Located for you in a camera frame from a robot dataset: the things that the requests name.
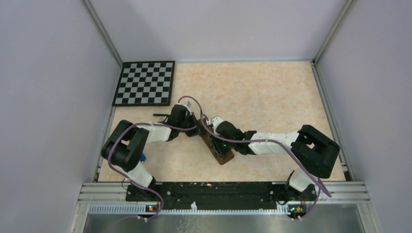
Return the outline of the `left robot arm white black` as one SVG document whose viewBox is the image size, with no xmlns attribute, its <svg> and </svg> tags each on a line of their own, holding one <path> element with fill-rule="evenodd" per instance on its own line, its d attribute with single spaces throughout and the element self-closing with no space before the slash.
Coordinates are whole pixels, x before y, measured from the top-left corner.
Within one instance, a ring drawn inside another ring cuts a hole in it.
<svg viewBox="0 0 412 233">
<path fill-rule="evenodd" d="M 190 107 L 189 101 L 175 104 L 165 120 L 155 124 L 121 120 L 103 145 L 101 157 L 116 172 L 139 184 L 137 194 L 143 200 L 153 199 L 156 193 L 155 179 L 141 163 L 145 145 L 172 141 L 181 132 L 188 137 L 198 135 L 200 128 Z"/>
</svg>

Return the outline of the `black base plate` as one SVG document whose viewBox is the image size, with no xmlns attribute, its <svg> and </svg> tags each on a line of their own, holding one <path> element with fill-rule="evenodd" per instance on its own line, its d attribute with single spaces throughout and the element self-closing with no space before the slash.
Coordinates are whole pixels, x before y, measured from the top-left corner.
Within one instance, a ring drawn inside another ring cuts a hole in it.
<svg viewBox="0 0 412 233">
<path fill-rule="evenodd" d="M 151 187 L 155 193 L 127 186 L 126 201 L 153 202 L 163 210 L 274 210 L 293 201 L 314 201 L 316 190 L 309 185 L 303 192 L 284 182 L 163 182 Z"/>
</svg>

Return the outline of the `brown cloth napkin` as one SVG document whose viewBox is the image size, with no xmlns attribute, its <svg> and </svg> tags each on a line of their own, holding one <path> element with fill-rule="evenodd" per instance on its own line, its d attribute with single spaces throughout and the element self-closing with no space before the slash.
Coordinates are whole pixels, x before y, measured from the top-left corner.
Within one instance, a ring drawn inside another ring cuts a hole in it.
<svg viewBox="0 0 412 233">
<path fill-rule="evenodd" d="M 234 159 L 235 155 L 233 151 L 225 142 L 212 136 L 204 127 L 201 129 L 200 137 L 218 164 L 224 165 Z"/>
</svg>

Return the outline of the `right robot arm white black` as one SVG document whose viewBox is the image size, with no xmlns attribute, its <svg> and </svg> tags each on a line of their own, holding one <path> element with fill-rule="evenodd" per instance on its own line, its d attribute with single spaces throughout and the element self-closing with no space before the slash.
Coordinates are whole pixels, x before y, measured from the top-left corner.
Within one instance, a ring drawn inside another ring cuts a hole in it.
<svg viewBox="0 0 412 233">
<path fill-rule="evenodd" d="M 230 150 L 243 155 L 288 154 L 299 166 L 285 186 L 289 199 L 298 200 L 310 184 L 317 185 L 331 197 L 321 180 L 331 176 L 341 147 L 315 127 L 303 125 L 289 133 L 262 133 L 243 132 L 219 117 L 209 120 L 209 123 L 213 127 L 212 147 L 218 155 Z"/>
</svg>

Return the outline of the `black white checkerboard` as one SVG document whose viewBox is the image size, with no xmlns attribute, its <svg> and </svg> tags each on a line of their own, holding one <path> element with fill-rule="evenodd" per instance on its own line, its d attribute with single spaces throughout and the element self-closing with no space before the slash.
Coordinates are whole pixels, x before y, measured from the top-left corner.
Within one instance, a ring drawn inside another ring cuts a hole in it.
<svg viewBox="0 0 412 233">
<path fill-rule="evenodd" d="M 112 105 L 169 106 L 175 61 L 124 62 Z"/>
</svg>

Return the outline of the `aluminium frame rail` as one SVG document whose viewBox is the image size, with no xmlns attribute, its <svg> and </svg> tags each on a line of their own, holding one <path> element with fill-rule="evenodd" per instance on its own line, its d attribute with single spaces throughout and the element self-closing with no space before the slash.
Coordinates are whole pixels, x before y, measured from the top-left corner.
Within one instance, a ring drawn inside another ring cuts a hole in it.
<svg viewBox="0 0 412 233">
<path fill-rule="evenodd" d="M 293 201 L 284 207 L 274 210 L 199 210 L 196 206 L 186 210 L 163 210 L 164 202 L 160 206 L 153 202 L 128 202 L 126 189 L 128 182 L 99 182 L 83 184 L 77 205 L 78 210 L 89 214 L 123 214 L 138 216 L 161 215 L 285 215 L 305 212 L 310 204 L 358 204 L 368 203 L 370 198 L 362 182 L 325 182 L 327 190 L 331 193 L 328 197 L 315 187 L 316 198 L 314 201 Z"/>
</svg>

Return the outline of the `blue toy car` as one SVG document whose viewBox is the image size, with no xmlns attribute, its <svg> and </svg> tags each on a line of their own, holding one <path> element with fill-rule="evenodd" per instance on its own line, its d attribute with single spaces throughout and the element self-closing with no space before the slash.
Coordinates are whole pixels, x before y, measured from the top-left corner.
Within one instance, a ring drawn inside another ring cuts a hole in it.
<svg viewBox="0 0 412 233">
<path fill-rule="evenodd" d="M 144 163 L 146 161 L 146 156 L 142 154 L 139 161 Z"/>
</svg>

